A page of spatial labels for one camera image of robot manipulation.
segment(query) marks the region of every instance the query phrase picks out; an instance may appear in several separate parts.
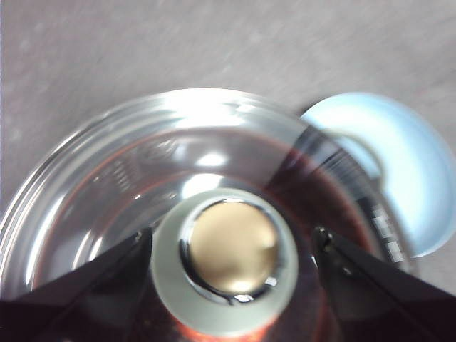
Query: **gray surface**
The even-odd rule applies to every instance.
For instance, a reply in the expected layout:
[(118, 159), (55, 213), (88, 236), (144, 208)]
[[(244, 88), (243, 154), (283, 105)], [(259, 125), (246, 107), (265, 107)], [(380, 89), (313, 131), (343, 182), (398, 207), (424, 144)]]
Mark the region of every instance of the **gray surface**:
[[(177, 88), (244, 90), (296, 112), (334, 93), (381, 93), (417, 110), (456, 148), (452, 0), (2, 5), (2, 212), (81, 123)], [(423, 276), (456, 292), (455, 259), (453, 238), (426, 257)]]

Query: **dark liquid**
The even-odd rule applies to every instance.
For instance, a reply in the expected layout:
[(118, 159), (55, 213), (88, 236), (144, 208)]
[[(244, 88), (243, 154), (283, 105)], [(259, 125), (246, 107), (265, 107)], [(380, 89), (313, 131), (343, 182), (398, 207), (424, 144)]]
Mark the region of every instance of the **dark liquid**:
[[(227, 163), (216, 167), (198, 165), (201, 156), (214, 151), (226, 155)], [(289, 223), (299, 252), (299, 277), (293, 298), (282, 315), (258, 335), (258, 341), (330, 341), (332, 325), (311, 261), (310, 233), (321, 225), (369, 249), (365, 232), (370, 229), (363, 225), (348, 194), (328, 173), (328, 166), (341, 157), (339, 153), (336, 145), (312, 128), (293, 147), (234, 129), (184, 130), (155, 136), (104, 162), (73, 193), (73, 205), (77, 203), (83, 211), (92, 212), (91, 217), (98, 215), (97, 220), (84, 222), (78, 210), (68, 207), (56, 220), (54, 234), (46, 243), (55, 246), (71, 237), (74, 232), (67, 227), (90, 225), (103, 237), (102, 252), (150, 225), (152, 217), (163, 215), (181, 200), (178, 195), (156, 200), (164, 198), (163, 194), (179, 194), (193, 175), (221, 175), (224, 179), (220, 186), (249, 190), (273, 204)], [(113, 177), (120, 165), (129, 184), (116, 182)], [(96, 177), (100, 182), (92, 183)], [(137, 194), (142, 194), (141, 200), (133, 200)], [(110, 209), (97, 212), (93, 206), (97, 198), (108, 198)], [(35, 286), (54, 276), (46, 267), (52, 264), (53, 249), (44, 251)], [(133, 330), (130, 341), (226, 341), (197, 332), (192, 335), (191, 329), (182, 328), (162, 305), (152, 279)], [(228, 341), (255, 341), (253, 338)]]

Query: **light blue jar lid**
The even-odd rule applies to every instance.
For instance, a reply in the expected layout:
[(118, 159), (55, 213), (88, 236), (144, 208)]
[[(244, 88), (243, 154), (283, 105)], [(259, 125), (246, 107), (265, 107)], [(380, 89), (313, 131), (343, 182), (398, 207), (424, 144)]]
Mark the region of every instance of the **light blue jar lid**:
[(456, 167), (443, 139), (389, 98), (343, 93), (302, 116), (345, 148), (378, 181), (415, 257), (440, 248), (456, 229)]

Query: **gray countertop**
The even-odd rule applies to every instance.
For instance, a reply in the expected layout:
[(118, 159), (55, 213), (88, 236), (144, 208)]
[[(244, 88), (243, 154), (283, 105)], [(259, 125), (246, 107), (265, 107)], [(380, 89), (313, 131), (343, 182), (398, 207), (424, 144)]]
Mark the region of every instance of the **gray countertop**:
[[(79, 125), (178, 88), (243, 90), (296, 113), (380, 93), (456, 148), (456, 1), (6, 0), (1, 15), (1, 212)], [(456, 293), (455, 259), (453, 238), (422, 258), (423, 278)]]

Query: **gold metal cap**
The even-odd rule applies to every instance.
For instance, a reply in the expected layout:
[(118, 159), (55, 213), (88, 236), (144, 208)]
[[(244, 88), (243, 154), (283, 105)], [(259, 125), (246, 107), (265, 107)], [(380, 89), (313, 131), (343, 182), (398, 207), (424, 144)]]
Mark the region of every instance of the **gold metal cap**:
[(193, 269), (228, 294), (250, 294), (273, 273), (278, 236), (270, 218), (244, 202), (220, 202), (197, 218), (189, 240)]

